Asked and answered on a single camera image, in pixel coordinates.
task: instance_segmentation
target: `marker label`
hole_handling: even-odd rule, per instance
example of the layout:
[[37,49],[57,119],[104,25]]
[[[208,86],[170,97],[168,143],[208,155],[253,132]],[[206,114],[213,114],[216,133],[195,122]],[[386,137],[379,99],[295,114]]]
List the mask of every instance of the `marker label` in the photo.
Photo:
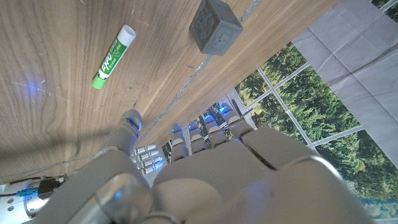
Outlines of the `marker label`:
[[106,78],[110,76],[113,68],[116,66],[126,49],[127,46],[120,43],[117,38],[114,40],[111,50],[109,50],[101,66],[101,71],[106,75]]

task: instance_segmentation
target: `marker cap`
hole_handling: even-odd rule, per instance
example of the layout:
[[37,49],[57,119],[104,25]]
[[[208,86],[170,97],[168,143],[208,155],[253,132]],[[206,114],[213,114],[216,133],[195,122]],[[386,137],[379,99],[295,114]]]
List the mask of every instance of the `marker cap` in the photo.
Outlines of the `marker cap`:
[[100,73],[97,73],[97,75],[94,77],[93,82],[91,83],[94,88],[97,90],[100,90],[104,87],[106,82],[106,79],[100,78]]

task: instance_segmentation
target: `window pane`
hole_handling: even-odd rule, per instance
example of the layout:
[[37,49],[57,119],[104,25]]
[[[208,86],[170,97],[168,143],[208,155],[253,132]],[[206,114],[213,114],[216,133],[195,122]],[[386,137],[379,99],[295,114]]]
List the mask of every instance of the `window pane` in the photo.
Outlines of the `window pane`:
[[307,60],[303,55],[300,54],[292,43],[289,43],[264,63],[261,69],[272,85],[276,85],[300,68],[305,62]]
[[243,103],[247,106],[269,90],[269,87],[260,73],[255,70],[250,76],[243,80],[243,82],[237,85],[235,90],[238,92]]
[[369,0],[369,2],[371,2],[372,4],[374,4],[376,7],[378,7],[379,9],[387,2],[389,2],[390,0]]
[[211,106],[211,108],[208,108],[203,115],[205,116],[208,114],[212,115],[216,120],[216,123],[220,126],[225,122],[225,120],[223,118],[223,115],[221,115],[219,108],[220,108],[219,104],[215,103],[213,104],[213,106]]
[[316,147],[373,218],[398,217],[398,170],[366,131]]
[[398,22],[398,3],[389,8],[386,11],[387,16],[389,16],[392,20]]
[[166,143],[164,146],[162,146],[162,150],[163,150],[164,156],[166,157],[166,161],[169,164],[170,158],[172,156],[172,148],[170,147],[170,144]]
[[203,117],[200,115],[199,118],[195,119],[195,121],[198,123],[200,135],[202,137],[205,137],[206,135],[208,135]]
[[223,127],[223,132],[224,132],[225,136],[228,138],[228,140],[233,140],[234,139],[234,136],[232,135],[232,132],[229,129],[228,125]]
[[270,94],[254,106],[251,118],[258,128],[268,126],[307,144],[274,94]]
[[277,92],[312,142],[359,125],[312,67]]

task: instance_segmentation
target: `window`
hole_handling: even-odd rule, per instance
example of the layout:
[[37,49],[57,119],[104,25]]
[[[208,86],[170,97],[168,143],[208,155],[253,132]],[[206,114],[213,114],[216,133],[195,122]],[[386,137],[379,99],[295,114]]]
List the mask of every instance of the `window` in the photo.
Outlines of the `window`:
[[398,0],[369,0],[386,13],[393,21],[398,22]]
[[386,11],[386,15],[389,16],[393,21],[398,22],[398,3],[389,8]]
[[[294,45],[251,76],[235,90],[246,111],[253,108],[256,127],[272,127],[318,151],[373,218],[398,217],[397,168]],[[258,88],[258,83],[267,87]]]

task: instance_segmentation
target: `white wall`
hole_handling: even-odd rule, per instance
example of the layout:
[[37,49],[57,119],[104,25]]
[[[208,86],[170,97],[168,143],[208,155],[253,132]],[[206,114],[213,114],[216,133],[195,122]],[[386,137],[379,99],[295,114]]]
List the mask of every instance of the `white wall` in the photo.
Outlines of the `white wall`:
[[398,167],[398,24],[342,0],[292,43]]

